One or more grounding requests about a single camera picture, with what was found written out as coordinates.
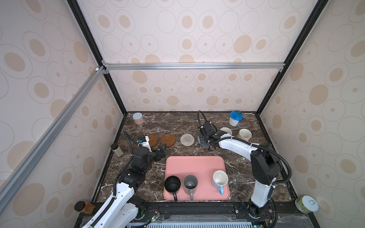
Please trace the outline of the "brown wooden coaster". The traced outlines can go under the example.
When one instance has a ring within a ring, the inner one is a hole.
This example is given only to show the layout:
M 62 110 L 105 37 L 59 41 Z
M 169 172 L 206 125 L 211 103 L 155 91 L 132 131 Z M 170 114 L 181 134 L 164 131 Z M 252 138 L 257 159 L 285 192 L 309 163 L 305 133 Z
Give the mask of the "brown wooden coaster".
M 148 135 L 149 145 L 151 148 L 155 147 L 158 144 L 158 137 L 156 135 Z
M 176 143 L 176 138 L 172 134 L 165 134 L 161 138 L 161 144 L 166 144 L 167 147 L 171 147 Z

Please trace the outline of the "brown wooden coaster front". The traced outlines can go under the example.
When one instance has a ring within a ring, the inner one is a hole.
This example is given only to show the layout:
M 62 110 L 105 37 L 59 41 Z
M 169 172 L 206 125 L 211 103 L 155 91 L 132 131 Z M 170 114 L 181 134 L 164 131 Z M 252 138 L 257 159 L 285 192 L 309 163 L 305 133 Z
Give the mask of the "brown wooden coaster front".
M 165 134 L 161 138 L 161 144 L 166 144 L 167 147 L 171 147 L 176 143 L 176 138 L 172 134 Z

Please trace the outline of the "green mug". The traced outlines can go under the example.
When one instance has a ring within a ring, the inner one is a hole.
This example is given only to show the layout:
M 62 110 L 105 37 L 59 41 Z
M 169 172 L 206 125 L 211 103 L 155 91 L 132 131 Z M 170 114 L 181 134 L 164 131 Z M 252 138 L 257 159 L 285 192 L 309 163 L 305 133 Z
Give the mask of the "green mug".
M 228 127 L 222 127 L 220 130 L 226 132 L 227 134 L 232 135 L 232 130 Z

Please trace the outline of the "multicolour woven coaster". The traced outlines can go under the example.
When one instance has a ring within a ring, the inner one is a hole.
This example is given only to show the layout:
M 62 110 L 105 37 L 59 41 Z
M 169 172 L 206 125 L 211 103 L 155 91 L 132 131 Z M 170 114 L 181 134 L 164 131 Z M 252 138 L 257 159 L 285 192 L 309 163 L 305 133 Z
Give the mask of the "multicolour woven coaster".
M 191 134 L 184 134 L 181 136 L 180 142 L 184 146 L 191 146 L 194 144 L 195 139 Z

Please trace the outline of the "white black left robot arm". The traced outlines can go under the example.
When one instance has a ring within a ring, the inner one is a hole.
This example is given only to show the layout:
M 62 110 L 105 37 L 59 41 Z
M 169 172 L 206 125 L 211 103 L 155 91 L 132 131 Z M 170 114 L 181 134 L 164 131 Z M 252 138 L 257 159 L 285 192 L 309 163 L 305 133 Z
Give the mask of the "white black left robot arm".
M 131 158 L 116 177 L 112 194 L 84 225 L 85 228 L 124 228 L 135 218 L 144 216 L 144 200 L 134 194 L 144 183 L 152 164 L 166 157 L 167 145 L 162 144 L 152 150 L 148 136 L 136 142 L 125 130 L 123 133 L 131 150 Z

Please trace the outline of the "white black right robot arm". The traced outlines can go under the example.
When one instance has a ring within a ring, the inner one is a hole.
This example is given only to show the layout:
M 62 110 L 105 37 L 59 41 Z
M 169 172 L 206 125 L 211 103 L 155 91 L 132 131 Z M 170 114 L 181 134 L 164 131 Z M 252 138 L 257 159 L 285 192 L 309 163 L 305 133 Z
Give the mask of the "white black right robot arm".
M 255 186 L 246 208 L 252 218 L 260 218 L 276 185 L 290 181 L 292 170 L 289 163 L 269 143 L 248 142 L 218 130 L 200 110 L 197 112 L 197 120 L 200 143 L 209 148 L 220 147 L 232 151 L 251 162 Z

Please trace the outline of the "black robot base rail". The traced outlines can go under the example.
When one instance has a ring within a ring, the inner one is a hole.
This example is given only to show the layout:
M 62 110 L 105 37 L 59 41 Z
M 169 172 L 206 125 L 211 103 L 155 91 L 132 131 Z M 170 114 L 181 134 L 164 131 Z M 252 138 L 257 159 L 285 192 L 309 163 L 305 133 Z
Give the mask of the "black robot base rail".
M 125 228 L 318 228 L 314 214 L 303 214 L 293 202 L 270 202 L 253 219 L 241 202 L 146 203 L 145 215 Z

